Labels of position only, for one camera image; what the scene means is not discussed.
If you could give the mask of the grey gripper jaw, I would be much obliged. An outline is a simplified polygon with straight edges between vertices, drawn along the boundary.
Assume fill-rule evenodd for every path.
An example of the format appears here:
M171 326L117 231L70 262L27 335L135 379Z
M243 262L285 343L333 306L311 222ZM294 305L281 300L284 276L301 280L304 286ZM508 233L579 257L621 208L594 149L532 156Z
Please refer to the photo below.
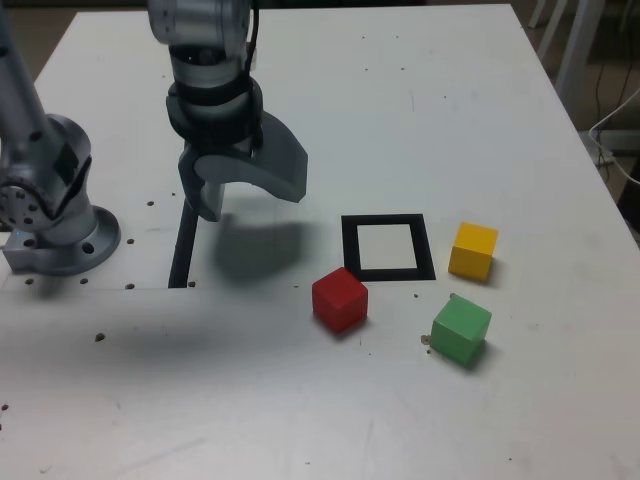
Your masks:
M221 220L225 186L203 180L195 171L201 155L186 144L178 162L178 171L187 203L195 214L209 222Z
M308 154L278 118L262 115L262 146L253 154L216 151L195 162L195 173L211 184L247 183L275 198L299 203L306 195Z

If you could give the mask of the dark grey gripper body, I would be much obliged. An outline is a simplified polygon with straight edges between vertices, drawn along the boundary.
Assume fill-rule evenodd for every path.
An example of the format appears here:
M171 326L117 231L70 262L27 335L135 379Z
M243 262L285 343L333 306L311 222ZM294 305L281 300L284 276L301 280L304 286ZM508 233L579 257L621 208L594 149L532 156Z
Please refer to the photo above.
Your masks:
M192 141L185 141L184 153L193 154L196 157L251 157L253 155L253 146L254 138L251 136L235 144L218 144L211 138L201 137L195 138Z

